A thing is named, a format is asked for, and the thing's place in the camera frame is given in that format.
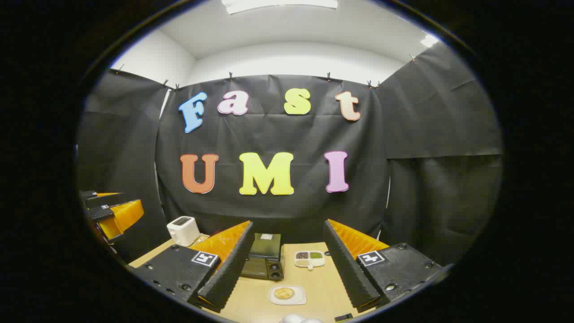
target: black fabric curtain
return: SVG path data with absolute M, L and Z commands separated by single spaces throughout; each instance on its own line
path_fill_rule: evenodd
M 435 44 L 377 89 L 390 194 L 380 240 L 456 262 L 486 225 L 503 152 L 495 109 L 476 76 Z
M 287 115 L 287 90 L 307 89 L 311 110 Z M 222 114 L 218 104 L 229 91 L 249 94 L 244 115 Z M 335 96 L 350 91 L 358 99 L 357 121 L 342 116 Z M 185 133 L 180 105 L 200 92 L 203 123 Z M 373 237 L 379 233 L 387 196 L 386 166 L 381 138 L 382 110 L 379 98 L 365 84 L 312 76 L 262 75 L 204 82 L 172 93 L 160 120 L 157 143 L 157 173 L 161 198 L 169 220 L 179 216 L 197 219 L 200 231 L 213 234 L 246 220 L 254 221 L 260 233 L 281 233 L 284 243 L 323 240 L 322 223 L 331 218 Z M 323 156 L 345 151 L 345 179 L 349 189 L 329 193 L 329 165 Z M 258 190 L 241 195 L 243 163 L 239 155 L 256 152 L 267 167 L 277 152 L 294 156 L 290 166 L 293 195 L 281 196 Z M 183 154 L 197 155 L 195 177 L 205 178 L 201 156 L 219 155 L 215 185 L 206 194 L 188 191 L 182 184 Z
M 408 243 L 441 265 L 457 262 L 487 224 L 502 177 L 500 155 L 389 160 L 380 240 Z
M 126 262 L 169 239 L 154 157 L 167 88 L 126 72 L 107 72 L 86 99 L 77 133 L 77 186 L 140 199 L 143 217 L 114 248 Z

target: ceiling light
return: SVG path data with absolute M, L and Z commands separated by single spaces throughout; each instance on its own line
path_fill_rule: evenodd
M 221 0 L 229 14 L 245 10 L 281 6 L 281 5 L 307 5 L 336 9 L 338 0 Z
M 435 36 L 427 35 L 423 40 L 421 40 L 421 44 L 425 45 L 426 47 L 431 47 L 432 45 L 438 43 L 438 39 Z

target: wooden table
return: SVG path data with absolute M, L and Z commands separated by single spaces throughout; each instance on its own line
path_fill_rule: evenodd
M 138 267 L 159 254 L 173 240 L 168 240 L 154 250 L 130 263 Z M 317 318 L 323 323 L 334 323 L 335 317 L 351 313 L 353 317 L 359 314 L 352 307 L 345 287 L 333 260 L 325 256 L 325 265 L 314 267 L 312 271 L 305 267 L 297 267 L 293 263 L 295 253 L 303 250 L 327 251 L 325 243 L 285 244 L 285 278 L 281 281 L 263 280 L 239 277 L 235 289 L 221 313 L 203 309 L 217 316 L 239 323 L 279 323 L 283 316 L 295 313 L 305 318 Z M 307 295 L 304 305 L 275 305 L 269 301 L 269 290 L 275 286 L 301 286 Z

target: bread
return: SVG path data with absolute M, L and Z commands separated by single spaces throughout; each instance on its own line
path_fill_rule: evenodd
M 282 287 L 280 289 L 276 289 L 274 295 L 278 299 L 289 299 L 295 295 L 295 291 L 288 287 Z

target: toaster oven door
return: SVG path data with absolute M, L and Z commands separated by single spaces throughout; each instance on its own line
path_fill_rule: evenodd
M 247 258 L 243 266 L 242 276 L 267 279 L 267 266 L 263 258 Z

